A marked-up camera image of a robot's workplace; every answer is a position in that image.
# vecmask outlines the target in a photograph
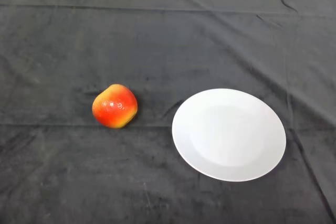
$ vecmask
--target tablecloth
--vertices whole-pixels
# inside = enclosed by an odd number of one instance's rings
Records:
[[[0,0],[0,223],[336,223],[336,0]],[[99,125],[113,83],[139,103]],[[230,88],[280,117],[285,155],[230,183],[171,134]]]

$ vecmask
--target white plate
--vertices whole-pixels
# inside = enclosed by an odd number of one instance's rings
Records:
[[[172,126],[175,146],[193,168],[225,181],[247,181],[270,172],[286,147],[276,113],[258,98],[211,89],[187,99]]]

